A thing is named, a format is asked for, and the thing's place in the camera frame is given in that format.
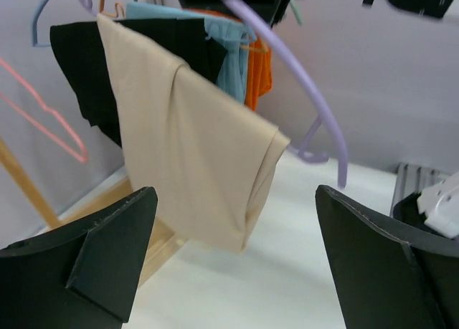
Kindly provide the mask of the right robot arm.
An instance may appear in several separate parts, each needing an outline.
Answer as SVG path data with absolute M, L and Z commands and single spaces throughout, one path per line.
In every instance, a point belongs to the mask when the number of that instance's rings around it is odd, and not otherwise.
M 212 11 L 228 10 L 233 16 L 261 34 L 268 45 L 290 68 L 297 81 L 312 100 L 318 117 L 306 133 L 298 156 L 309 163 L 324 163 L 328 156 L 306 153 L 306 145 L 321 125 L 324 125 L 338 150 L 338 185 L 347 182 L 349 154 L 343 133 L 314 81 L 304 67 L 288 49 L 281 38 L 272 31 L 285 13 L 289 0 L 179 0 L 186 9 Z M 394 8 L 431 19 L 457 19 L 458 0 L 387 0 Z M 363 0 L 362 4 L 371 6 L 374 0 Z M 458 239 L 458 175 L 428 186 L 396 203 L 394 218 L 426 232 L 436 233 L 448 239 Z

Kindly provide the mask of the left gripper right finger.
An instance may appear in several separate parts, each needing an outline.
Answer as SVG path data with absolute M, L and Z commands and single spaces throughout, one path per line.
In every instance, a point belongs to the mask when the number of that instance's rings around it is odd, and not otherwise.
M 457 328 L 458 242 L 330 186 L 316 211 L 347 328 Z

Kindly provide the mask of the beige trousers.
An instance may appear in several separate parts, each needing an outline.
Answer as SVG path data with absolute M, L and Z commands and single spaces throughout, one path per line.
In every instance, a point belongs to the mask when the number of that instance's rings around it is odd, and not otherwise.
M 289 139 L 154 40 L 97 17 L 131 186 L 178 235 L 241 252 Z

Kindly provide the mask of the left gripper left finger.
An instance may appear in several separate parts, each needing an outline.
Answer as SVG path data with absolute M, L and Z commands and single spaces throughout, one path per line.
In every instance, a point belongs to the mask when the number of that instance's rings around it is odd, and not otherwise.
M 121 328 L 129 321 L 158 198 L 144 187 L 1 250 L 2 328 Z

